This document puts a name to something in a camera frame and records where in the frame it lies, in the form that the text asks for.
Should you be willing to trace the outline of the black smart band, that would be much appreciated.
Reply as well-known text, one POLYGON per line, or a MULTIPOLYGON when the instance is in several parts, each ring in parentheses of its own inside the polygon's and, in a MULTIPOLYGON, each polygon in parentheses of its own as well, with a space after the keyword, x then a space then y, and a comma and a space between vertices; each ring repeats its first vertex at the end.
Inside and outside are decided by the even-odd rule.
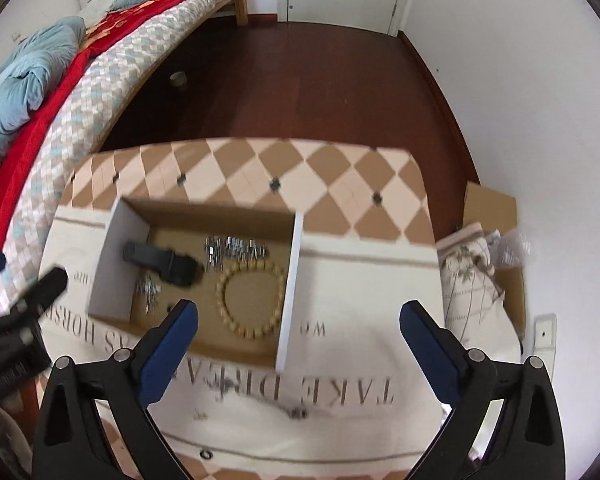
POLYGON ((126 242, 123 261, 158 275, 161 281, 181 288, 192 287, 204 275, 204 266, 189 255, 139 242, 126 242))

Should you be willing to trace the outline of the checkered bed mattress cover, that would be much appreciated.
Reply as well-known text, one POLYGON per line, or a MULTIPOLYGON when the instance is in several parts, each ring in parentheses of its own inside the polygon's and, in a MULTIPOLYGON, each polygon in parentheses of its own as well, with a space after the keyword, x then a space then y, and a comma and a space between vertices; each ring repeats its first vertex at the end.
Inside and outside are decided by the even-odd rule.
POLYGON ((106 18, 108 49, 69 78, 24 126, 0 169, 0 314, 38 275, 73 167, 96 151, 144 80, 198 25, 232 0, 156 0, 106 18))

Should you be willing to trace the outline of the white power strip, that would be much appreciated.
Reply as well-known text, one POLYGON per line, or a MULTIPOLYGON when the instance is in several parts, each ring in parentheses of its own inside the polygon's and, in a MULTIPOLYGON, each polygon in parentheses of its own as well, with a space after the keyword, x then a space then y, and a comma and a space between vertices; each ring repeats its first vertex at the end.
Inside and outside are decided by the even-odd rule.
POLYGON ((543 361, 550 377, 553 377, 555 369, 557 329, 555 313, 539 315, 534 319, 532 354, 543 361))

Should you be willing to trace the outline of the floral patterned cloth bag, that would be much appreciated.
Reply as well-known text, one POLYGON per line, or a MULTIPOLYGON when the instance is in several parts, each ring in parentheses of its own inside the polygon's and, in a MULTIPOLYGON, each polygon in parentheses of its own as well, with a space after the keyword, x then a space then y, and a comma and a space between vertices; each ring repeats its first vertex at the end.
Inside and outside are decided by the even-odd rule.
POLYGON ((436 245, 442 284, 443 326, 467 349, 495 361, 518 363, 520 341, 505 312, 505 292, 482 225, 465 226, 436 245))

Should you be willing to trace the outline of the printed checkered tablecloth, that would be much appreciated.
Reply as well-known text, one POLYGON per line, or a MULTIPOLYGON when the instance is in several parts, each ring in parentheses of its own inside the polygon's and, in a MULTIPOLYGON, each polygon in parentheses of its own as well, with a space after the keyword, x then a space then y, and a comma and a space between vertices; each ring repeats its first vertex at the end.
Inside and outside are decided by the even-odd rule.
POLYGON ((42 265, 69 274, 53 358, 105 359, 181 299, 197 333, 151 415, 178 452, 260 476, 407 470, 442 411, 402 306, 441 320, 422 175, 395 148, 220 139, 93 155, 42 265))

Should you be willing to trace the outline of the clear plastic wrap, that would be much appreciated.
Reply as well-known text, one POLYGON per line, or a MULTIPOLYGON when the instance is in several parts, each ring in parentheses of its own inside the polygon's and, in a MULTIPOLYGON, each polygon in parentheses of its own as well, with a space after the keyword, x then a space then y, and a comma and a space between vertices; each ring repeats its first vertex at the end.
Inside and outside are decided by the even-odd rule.
POLYGON ((486 237, 491 261, 497 269, 522 268, 532 257, 533 246, 520 229, 504 234, 494 231, 486 237))

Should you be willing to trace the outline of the blue duvet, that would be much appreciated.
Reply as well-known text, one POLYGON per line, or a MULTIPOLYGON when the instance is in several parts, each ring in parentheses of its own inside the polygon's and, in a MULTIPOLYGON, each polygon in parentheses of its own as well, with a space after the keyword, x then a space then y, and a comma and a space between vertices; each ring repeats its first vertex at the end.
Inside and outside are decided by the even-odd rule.
POLYGON ((88 64, 106 44, 98 45, 98 35, 105 29, 109 12, 92 28, 86 28, 79 13, 32 32, 0 66, 0 168, 20 131, 69 78, 72 89, 88 64))

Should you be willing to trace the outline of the white cardboard box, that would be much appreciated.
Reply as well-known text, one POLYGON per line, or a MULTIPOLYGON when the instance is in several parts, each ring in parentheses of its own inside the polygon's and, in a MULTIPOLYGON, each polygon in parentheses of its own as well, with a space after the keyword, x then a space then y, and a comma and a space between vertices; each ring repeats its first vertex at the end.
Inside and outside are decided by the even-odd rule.
POLYGON ((295 212, 119 198, 86 312, 139 335, 187 299, 197 307, 194 353, 280 372, 302 228, 295 212))

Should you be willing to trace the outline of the brown cardboard piece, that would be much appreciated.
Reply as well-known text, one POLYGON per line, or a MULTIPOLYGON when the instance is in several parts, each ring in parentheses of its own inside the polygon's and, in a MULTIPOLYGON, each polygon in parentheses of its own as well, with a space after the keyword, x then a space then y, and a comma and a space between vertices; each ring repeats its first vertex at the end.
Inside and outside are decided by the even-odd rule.
POLYGON ((465 192, 464 226, 474 223, 482 227, 495 268, 496 284, 504 290, 504 309, 522 339, 526 334, 527 312, 516 200, 469 182, 465 192))

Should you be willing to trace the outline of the small round floor object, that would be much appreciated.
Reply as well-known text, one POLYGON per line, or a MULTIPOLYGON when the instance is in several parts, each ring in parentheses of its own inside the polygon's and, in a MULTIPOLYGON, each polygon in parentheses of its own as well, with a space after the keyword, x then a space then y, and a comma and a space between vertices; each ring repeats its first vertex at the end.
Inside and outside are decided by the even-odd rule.
POLYGON ((188 83, 186 73, 182 72, 181 70, 173 73, 169 80, 170 84, 172 84, 174 88, 185 88, 186 84, 188 83))

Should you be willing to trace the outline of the red blanket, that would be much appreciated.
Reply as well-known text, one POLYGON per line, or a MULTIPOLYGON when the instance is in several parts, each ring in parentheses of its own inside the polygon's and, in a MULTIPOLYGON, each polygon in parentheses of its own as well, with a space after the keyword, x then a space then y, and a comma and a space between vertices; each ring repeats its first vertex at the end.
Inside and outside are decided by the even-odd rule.
POLYGON ((143 73, 224 0, 144 0, 89 28, 61 18, 24 40, 0 68, 0 84, 20 96, 0 104, 0 119, 35 110, 19 129, 0 133, 0 310, 38 274, 50 222, 72 166, 143 73))

